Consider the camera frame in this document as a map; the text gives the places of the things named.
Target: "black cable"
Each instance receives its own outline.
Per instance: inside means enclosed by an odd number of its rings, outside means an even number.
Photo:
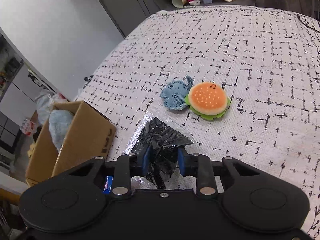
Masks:
[[[320,31],[318,31],[318,30],[316,30],[316,29],[314,29],[314,28],[312,28],[312,27],[310,27],[309,25],[307,25],[307,24],[305,24],[302,20],[301,20],[301,18],[300,18],[300,15],[299,14],[297,14],[297,18],[298,18],[298,20],[305,26],[305,27],[307,27],[307,28],[309,28],[309,29],[311,29],[311,30],[313,30],[313,31],[315,31],[315,32],[317,32],[317,33],[320,33]]]

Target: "white bedsheet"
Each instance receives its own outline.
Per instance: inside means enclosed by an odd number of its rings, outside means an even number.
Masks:
[[[318,22],[301,16],[310,27]],[[188,152],[233,156],[300,187],[311,211],[303,230],[318,239],[320,219],[319,33],[297,14],[215,6],[161,11],[141,23],[100,65],[79,95],[116,124],[108,159],[124,150],[149,106],[193,134]],[[232,99],[208,122],[190,110],[170,112],[159,94],[188,74],[221,84]],[[195,179],[174,176],[180,188]]]

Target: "cardboard box flap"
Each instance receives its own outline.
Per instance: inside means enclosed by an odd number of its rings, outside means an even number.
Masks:
[[[61,110],[75,110],[76,104],[56,104]],[[96,156],[106,157],[116,127],[99,112],[81,101],[60,149],[52,176]]]
[[[51,178],[58,151],[49,132],[49,121],[43,125],[26,171],[26,178],[42,182]]]
[[[26,178],[26,183],[28,184],[29,187],[32,187],[34,185],[37,185],[39,182]]]
[[[83,101],[67,102],[67,103],[55,103],[54,108],[60,110],[67,110],[73,114],[76,114],[79,106]]]

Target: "blue fish plush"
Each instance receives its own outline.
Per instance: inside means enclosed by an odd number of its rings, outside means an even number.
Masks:
[[[160,97],[164,99],[164,106],[170,110],[182,110],[187,107],[186,95],[193,85],[193,78],[186,76],[188,84],[182,80],[174,80],[168,83],[161,91]]]

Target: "black plastic bag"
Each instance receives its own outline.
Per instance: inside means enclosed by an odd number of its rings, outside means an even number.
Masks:
[[[138,154],[145,145],[153,148],[146,179],[164,189],[164,181],[169,180],[177,167],[178,147],[190,144],[191,139],[154,118],[145,124],[131,152]]]

